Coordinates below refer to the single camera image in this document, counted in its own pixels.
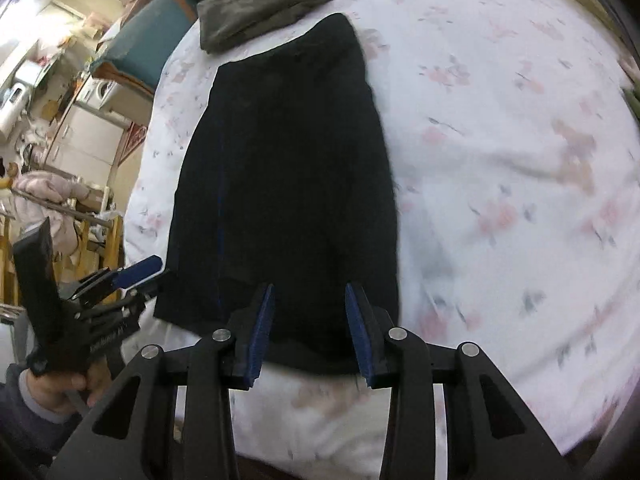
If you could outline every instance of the metal screw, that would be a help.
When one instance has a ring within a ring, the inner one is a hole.
[[[156,345],[147,345],[142,349],[142,357],[145,359],[153,359],[160,351]]]
[[[469,357],[476,357],[480,353],[478,345],[473,343],[464,343],[462,345],[462,353]]]
[[[222,343],[231,337],[231,332],[226,328],[219,328],[213,333],[212,337],[215,341],[220,341]]]
[[[395,326],[391,330],[389,330],[389,337],[391,339],[395,339],[396,341],[402,341],[402,339],[406,338],[406,330],[404,328],[400,328],[399,326]]]

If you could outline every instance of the white bedsheet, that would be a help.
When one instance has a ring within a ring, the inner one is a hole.
[[[640,363],[638,126],[619,47],[573,0],[335,0],[222,56],[200,50],[194,25],[156,93],[127,262],[166,256],[180,166],[217,68],[333,12],[359,34],[389,149],[402,325],[446,346],[476,341],[569,450]],[[152,312],[126,358],[149,342],[196,341]],[[377,477],[388,392],[265,366],[233,402],[239,452],[309,479]]]

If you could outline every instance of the person's hand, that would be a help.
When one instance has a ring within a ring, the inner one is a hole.
[[[27,371],[27,387],[33,400],[46,410],[61,415],[76,412],[75,407],[65,395],[67,390],[91,392],[87,405],[92,408],[109,386],[111,386],[111,373],[105,358],[93,363],[86,375],[52,372],[36,377],[31,370]]]

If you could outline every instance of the white drawer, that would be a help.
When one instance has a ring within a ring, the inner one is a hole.
[[[99,158],[88,155],[68,144],[56,140],[49,150],[47,164],[99,186],[106,186],[111,165]]]
[[[73,106],[56,140],[108,164],[113,164],[122,133],[121,127]]]

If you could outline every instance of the olive green cloth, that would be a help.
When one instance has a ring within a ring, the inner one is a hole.
[[[223,52],[286,27],[331,0],[203,0],[198,4],[200,47]]]
[[[623,56],[619,60],[622,70],[626,72],[634,84],[633,88],[623,88],[626,104],[640,124],[640,69],[631,56]]]

